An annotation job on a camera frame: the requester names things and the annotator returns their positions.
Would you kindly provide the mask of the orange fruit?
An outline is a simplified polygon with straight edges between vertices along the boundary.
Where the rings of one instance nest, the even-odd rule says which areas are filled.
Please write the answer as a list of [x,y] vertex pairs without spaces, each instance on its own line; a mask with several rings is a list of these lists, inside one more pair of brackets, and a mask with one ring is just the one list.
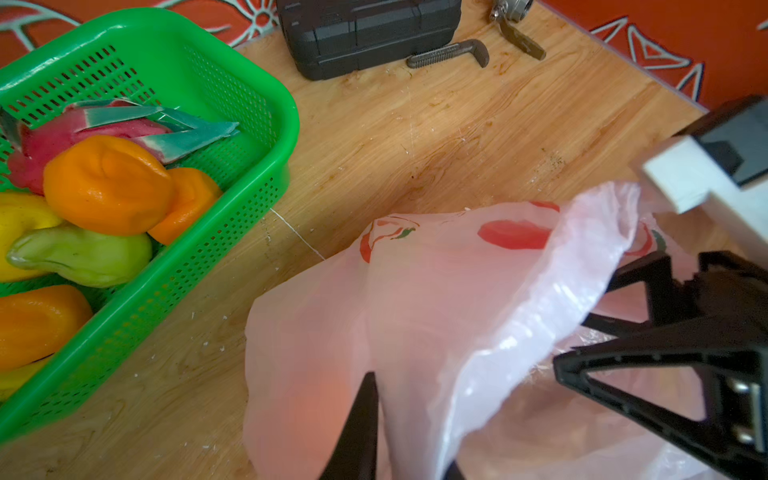
[[48,205],[64,220],[114,236],[148,232],[166,216],[173,180],[149,151],[124,139],[90,137],[44,169]]
[[175,196],[165,218],[148,231],[155,241],[170,245],[219,199],[222,191],[205,172],[194,168],[168,171],[173,180]]
[[92,316],[86,297],[70,285],[3,297],[1,371],[12,371],[54,354]]

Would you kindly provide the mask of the red green dragon fruit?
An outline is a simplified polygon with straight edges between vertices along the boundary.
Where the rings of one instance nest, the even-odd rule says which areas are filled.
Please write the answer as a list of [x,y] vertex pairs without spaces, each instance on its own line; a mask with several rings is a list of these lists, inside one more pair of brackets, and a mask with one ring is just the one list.
[[122,98],[73,103],[35,129],[3,110],[1,132],[12,148],[4,177],[16,188],[41,195],[45,166],[90,137],[131,141],[169,165],[236,135],[238,126],[237,122],[208,121],[178,109],[140,105]]

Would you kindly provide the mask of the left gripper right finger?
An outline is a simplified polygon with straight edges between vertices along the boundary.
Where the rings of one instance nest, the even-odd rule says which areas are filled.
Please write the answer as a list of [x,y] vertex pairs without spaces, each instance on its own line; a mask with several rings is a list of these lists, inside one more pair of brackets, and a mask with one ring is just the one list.
[[465,477],[456,461],[453,461],[446,469],[443,480],[465,480]]

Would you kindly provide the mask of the pink plastic bag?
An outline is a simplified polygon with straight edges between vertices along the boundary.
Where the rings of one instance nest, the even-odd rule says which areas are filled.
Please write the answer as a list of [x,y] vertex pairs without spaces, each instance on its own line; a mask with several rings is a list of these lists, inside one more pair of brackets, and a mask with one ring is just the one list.
[[564,205],[391,214],[257,298],[245,328],[243,443],[262,479],[315,479],[364,376],[376,379],[378,474],[436,479],[704,479],[711,470],[560,386],[552,358],[602,340],[586,315],[642,321],[614,271],[655,251],[693,259],[607,182]]

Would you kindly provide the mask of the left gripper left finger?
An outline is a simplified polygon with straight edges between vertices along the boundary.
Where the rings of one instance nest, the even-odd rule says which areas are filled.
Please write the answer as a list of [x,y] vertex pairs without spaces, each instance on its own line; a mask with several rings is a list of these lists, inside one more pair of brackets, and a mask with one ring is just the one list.
[[374,480],[377,470],[379,395],[374,372],[364,377],[320,480]]

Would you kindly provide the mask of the yellow lemon fruit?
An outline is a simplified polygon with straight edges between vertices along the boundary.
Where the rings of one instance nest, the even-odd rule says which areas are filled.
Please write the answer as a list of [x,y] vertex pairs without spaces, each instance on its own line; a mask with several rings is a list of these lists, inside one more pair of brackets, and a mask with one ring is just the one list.
[[6,258],[12,245],[34,230],[56,227],[63,223],[38,195],[15,191],[1,193],[1,282],[30,280],[47,275],[40,270],[24,270],[11,265]]

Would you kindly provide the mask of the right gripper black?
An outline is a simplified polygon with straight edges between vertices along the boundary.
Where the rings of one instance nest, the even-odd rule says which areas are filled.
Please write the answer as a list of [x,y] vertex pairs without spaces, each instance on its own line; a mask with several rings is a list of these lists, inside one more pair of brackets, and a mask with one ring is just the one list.
[[[556,356],[556,380],[729,479],[766,478],[767,270],[711,251],[678,280],[656,252],[618,268],[605,297],[640,318],[589,313],[584,327],[622,339]],[[686,334],[649,333],[664,328]]]

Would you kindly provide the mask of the green pear fruit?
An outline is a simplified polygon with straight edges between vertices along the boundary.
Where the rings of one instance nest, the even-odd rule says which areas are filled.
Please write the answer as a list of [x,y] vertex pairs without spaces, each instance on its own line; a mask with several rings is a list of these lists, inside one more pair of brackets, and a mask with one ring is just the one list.
[[55,273],[82,286],[106,288],[131,281],[150,263],[148,235],[113,236],[67,224],[33,230],[6,254],[22,270]]

